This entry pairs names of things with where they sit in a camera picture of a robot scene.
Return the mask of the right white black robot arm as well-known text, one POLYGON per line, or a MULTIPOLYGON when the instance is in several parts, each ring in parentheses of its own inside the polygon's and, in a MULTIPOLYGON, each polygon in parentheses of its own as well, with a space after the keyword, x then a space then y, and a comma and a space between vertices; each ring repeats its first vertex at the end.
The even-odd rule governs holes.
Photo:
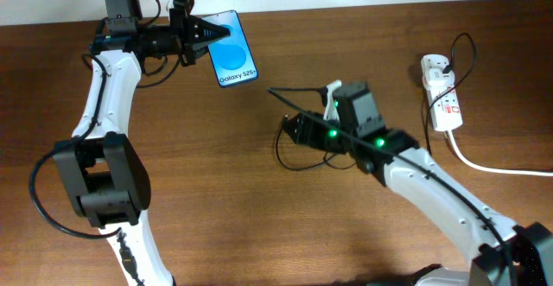
POLYGON ((447 174, 404 130, 389 129, 364 82, 317 91, 324 113, 300 109, 282 131, 296 144, 348 154, 357 168, 420 210, 456 246, 465 271, 430 264, 377 285, 550 285, 552 233, 521 226, 498 213, 447 174))

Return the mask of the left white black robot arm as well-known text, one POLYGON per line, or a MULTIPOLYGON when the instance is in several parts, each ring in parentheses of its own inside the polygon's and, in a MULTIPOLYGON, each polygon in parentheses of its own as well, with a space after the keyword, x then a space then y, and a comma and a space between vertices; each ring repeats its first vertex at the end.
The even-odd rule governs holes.
POLYGON ((144 22, 139 0, 105 4, 90 46, 86 108, 71 139, 55 144, 54 161, 73 210, 109 242, 127 283, 173 285, 149 226, 149 176, 129 139, 133 96, 146 59, 173 55, 192 66, 230 31, 193 16, 194 0, 173 0, 165 25, 144 22))

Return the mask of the blue Galaxy smartphone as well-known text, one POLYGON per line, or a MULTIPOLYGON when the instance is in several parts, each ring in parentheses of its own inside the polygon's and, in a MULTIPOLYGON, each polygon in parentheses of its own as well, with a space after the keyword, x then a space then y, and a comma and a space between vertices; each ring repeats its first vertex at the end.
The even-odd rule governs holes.
POLYGON ((235 10, 228 10, 203 19, 230 31, 230 35, 208 46, 213 70, 221 88, 254 81, 258 71, 242 23, 235 10))

